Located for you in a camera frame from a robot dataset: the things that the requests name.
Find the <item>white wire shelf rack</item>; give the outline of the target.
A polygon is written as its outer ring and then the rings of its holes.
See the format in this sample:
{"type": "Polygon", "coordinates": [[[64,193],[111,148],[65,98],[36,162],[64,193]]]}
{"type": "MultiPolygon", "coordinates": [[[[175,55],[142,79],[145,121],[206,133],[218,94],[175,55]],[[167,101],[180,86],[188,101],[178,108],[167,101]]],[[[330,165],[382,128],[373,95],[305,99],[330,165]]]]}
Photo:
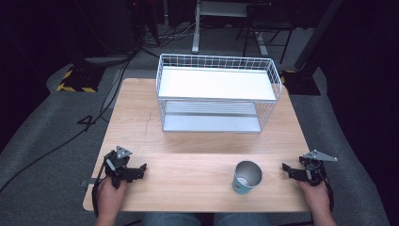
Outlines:
{"type": "Polygon", "coordinates": [[[162,54],[156,96],[165,132],[262,132],[282,92],[270,58],[162,54]]]}

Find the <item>black metal chair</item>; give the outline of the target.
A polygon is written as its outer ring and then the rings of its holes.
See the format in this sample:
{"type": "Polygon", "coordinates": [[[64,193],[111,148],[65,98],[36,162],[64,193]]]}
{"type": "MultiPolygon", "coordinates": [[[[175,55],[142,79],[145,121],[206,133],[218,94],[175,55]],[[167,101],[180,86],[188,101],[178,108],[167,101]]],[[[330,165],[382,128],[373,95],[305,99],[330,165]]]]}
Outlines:
{"type": "Polygon", "coordinates": [[[249,36],[251,34],[258,39],[262,36],[263,32],[272,32],[273,36],[269,41],[257,40],[257,44],[259,47],[264,48],[267,46],[282,47],[279,63],[283,62],[290,39],[295,30],[295,11],[291,9],[291,6],[285,0],[253,0],[246,6],[246,18],[236,36],[239,39],[241,33],[245,32],[242,57],[245,57],[247,54],[249,36]],[[274,43],[274,39],[281,31],[287,33],[285,42],[274,43]]]}

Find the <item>yellow black striped stand base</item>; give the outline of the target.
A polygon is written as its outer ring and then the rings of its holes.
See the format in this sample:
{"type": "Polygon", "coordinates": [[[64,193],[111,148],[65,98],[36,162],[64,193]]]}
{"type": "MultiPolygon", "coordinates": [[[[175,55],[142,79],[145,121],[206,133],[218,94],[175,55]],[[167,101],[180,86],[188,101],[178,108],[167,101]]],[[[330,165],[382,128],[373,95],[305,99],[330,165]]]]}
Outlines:
{"type": "Polygon", "coordinates": [[[85,67],[71,66],[64,74],[57,91],[95,93],[104,76],[105,68],[93,65],[85,67]]]}

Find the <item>white desk leg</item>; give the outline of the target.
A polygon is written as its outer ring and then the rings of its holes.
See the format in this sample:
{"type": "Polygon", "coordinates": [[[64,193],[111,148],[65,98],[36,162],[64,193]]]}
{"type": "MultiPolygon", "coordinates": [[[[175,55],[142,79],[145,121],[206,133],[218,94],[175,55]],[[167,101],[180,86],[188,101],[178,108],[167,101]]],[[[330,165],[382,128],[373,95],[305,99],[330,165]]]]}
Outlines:
{"type": "Polygon", "coordinates": [[[195,30],[192,42],[192,53],[197,54],[200,50],[200,3],[201,0],[196,0],[195,9],[195,30]]]}

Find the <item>metal cup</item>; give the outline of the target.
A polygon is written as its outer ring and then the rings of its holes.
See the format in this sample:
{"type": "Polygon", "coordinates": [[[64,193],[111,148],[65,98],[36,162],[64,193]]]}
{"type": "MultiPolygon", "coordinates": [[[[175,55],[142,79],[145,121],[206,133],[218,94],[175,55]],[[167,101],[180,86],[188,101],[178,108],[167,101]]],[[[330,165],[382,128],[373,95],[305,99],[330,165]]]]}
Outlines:
{"type": "Polygon", "coordinates": [[[232,189],[240,195],[247,194],[263,180],[261,168],[252,161],[239,162],[234,170],[232,189]]]}

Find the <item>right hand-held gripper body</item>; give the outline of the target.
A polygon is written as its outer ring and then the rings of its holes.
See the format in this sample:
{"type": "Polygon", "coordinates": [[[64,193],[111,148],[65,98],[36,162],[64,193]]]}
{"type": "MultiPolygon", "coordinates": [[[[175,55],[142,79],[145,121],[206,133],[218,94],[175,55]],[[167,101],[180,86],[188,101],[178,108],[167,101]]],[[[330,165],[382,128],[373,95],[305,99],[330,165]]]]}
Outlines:
{"type": "Polygon", "coordinates": [[[317,186],[322,181],[325,181],[327,179],[325,163],[337,161],[337,157],[319,152],[317,150],[313,150],[309,153],[304,153],[302,156],[299,157],[299,162],[304,167],[299,180],[302,182],[307,182],[311,186],[317,186]]]}

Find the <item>person's left hand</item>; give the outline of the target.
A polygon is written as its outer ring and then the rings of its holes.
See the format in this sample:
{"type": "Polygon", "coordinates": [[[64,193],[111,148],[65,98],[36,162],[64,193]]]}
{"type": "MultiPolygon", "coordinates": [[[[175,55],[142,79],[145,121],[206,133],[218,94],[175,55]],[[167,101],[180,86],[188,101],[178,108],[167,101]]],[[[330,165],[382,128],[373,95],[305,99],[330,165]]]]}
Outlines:
{"type": "Polygon", "coordinates": [[[112,186],[111,178],[104,178],[98,190],[98,217],[117,218],[124,202],[126,191],[126,181],[121,181],[120,188],[115,189],[112,186]]]}

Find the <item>person's right hand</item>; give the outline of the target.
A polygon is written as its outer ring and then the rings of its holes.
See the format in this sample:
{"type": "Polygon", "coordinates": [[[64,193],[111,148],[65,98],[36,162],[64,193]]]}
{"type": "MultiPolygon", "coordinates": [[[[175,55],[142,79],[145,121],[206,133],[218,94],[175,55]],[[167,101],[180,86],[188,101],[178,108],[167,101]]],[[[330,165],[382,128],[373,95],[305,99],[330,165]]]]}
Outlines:
{"type": "Polygon", "coordinates": [[[324,218],[330,215],[329,196],[324,182],[318,186],[311,186],[305,182],[298,182],[302,189],[307,205],[314,217],[324,218]]]}

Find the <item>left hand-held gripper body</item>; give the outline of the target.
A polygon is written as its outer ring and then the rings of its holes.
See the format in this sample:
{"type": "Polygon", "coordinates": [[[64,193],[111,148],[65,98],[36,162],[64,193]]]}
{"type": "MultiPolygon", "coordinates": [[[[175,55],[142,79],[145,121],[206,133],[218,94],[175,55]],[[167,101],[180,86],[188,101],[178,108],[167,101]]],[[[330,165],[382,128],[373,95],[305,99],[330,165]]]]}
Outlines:
{"type": "Polygon", "coordinates": [[[132,152],[118,146],[105,157],[105,175],[111,178],[112,186],[120,188],[120,182],[132,183],[135,178],[135,170],[127,167],[132,152]]]}

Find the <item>black slanted stand post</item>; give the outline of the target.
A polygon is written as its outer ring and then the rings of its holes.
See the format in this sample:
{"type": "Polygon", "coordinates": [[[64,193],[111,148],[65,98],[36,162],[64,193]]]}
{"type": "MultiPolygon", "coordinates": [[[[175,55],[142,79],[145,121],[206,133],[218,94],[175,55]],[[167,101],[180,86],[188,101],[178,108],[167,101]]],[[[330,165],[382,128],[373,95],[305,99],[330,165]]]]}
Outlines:
{"type": "Polygon", "coordinates": [[[312,76],[322,59],[323,49],[320,46],[322,38],[342,2],[343,0],[332,0],[328,6],[327,11],[316,26],[311,38],[295,62],[296,72],[290,73],[289,71],[283,71],[281,73],[281,80],[289,94],[320,95],[320,91],[312,76]]]}

